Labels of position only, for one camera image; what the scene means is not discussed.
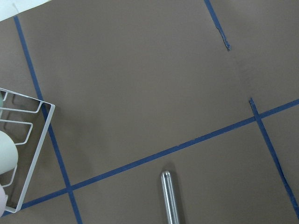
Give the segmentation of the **white cup in rack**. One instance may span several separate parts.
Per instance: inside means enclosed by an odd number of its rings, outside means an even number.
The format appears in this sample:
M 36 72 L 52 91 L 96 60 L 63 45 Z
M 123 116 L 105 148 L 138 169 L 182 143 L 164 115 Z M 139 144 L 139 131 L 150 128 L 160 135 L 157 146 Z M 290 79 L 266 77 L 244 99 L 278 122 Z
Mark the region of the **white cup in rack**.
M 13 140 L 3 131 L 0 132 L 0 174 L 17 166 L 18 151 Z

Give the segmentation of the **pink cup in rack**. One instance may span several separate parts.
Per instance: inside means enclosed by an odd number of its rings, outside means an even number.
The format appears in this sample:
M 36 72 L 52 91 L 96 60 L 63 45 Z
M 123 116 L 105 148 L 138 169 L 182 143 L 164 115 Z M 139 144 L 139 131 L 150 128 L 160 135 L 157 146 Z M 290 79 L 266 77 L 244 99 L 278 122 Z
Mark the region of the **pink cup in rack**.
M 7 199 L 8 196 L 6 195 L 3 186 L 0 185 L 0 217 L 3 215 L 6 209 Z

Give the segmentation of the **steel muddler with black cap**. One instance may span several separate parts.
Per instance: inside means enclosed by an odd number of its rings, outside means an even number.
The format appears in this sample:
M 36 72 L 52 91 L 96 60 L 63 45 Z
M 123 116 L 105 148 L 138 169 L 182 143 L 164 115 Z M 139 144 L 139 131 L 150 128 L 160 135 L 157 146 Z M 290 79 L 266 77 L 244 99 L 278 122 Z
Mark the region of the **steel muddler with black cap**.
M 161 173 L 161 183 L 167 222 L 169 224 L 179 224 L 178 208 L 170 171 L 166 170 Z

